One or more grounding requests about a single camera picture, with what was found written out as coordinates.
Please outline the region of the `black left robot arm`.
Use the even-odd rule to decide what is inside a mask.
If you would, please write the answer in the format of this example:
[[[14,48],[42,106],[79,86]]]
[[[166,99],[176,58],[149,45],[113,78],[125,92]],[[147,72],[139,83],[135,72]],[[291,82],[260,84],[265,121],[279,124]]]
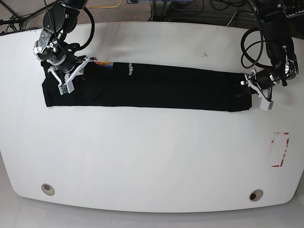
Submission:
[[[294,43],[290,35],[288,20],[284,14],[281,0],[248,0],[257,27],[248,30],[241,39],[241,58],[251,65],[250,74],[245,75],[242,85],[251,93],[257,93],[262,99],[260,108],[271,110],[273,106],[272,90],[277,84],[287,86],[287,81],[299,73]],[[256,59],[248,54],[246,38],[253,32],[260,34],[260,51]]]

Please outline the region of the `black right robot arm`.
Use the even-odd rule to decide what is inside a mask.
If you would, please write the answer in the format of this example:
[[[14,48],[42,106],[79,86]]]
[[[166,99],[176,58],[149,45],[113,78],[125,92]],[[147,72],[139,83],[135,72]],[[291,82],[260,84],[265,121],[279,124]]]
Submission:
[[[86,65],[97,61],[96,57],[75,55],[91,43],[95,32],[95,21],[86,4],[86,0],[56,0],[50,7],[46,6],[43,30],[33,48],[33,53],[39,61],[51,65],[47,72],[58,81],[61,95],[72,93],[74,78],[83,76]],[[91,21],[89,38],[83,45],[68,44],[65,42],[66,36],[76,27],[81,10]]]

